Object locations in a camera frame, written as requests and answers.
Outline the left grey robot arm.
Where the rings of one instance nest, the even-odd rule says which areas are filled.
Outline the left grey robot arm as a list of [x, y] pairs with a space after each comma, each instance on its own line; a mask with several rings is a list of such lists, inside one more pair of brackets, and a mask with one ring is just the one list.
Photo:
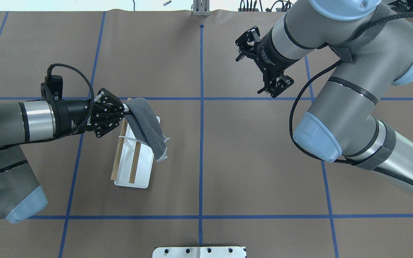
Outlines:
[[0, 219], [18, 223], [48, 204], [21, 148], [94, 131], [115, 129], [129, 108], [106, 89], [89, 100], [64, 100], [46, 86], [35, 101], [0, 104]]

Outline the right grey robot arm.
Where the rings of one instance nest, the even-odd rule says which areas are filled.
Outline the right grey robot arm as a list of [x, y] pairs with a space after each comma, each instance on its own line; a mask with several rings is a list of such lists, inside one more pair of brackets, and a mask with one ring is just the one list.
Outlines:
[[239, 55], [263, 74], [258, 93], [273, 98], [293, 84], [285, 70], [328, 46], [338, 61], [296, 129], [306, 154], [380, 173], [413, 196], [413, 142], [372, 111], [390, 86], [413, 82], [413, 13], [395, 13], [380, 0], [299, 0], [260, 38], [254, 26], [236, 39]]

